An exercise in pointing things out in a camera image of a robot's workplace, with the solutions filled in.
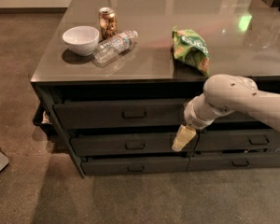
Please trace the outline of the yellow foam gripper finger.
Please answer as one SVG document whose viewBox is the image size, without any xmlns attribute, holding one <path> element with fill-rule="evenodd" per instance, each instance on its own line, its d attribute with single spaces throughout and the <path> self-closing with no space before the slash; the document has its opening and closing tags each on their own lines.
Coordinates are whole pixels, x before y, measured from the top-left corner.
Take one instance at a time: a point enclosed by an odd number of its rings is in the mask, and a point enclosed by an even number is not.
<svg viewBox="0 0 280 224">
<path fill-rule="evenodd" d="M 196 130 L 188 125 L 181 125 L 172 144 L 173 151 L 181 151 L 196 135 Z"/>
</svg>

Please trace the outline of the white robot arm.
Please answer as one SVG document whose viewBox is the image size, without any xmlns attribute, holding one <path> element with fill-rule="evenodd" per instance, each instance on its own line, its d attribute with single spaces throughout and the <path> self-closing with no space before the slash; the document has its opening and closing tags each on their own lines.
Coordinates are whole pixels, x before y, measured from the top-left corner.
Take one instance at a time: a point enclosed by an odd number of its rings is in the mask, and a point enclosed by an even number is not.
<svg viewBox="0 0 280 224">
<path fill-rule="evenodd" d="M 184 104 L 184 121 L 176 133 L 172 150 L 181 151 L 215 119 L 241 112 L 280 132 L 280 94 L 261 91 L 248 77 L 214 75 L 203 85 L 203 93 Z"/>
</svg>

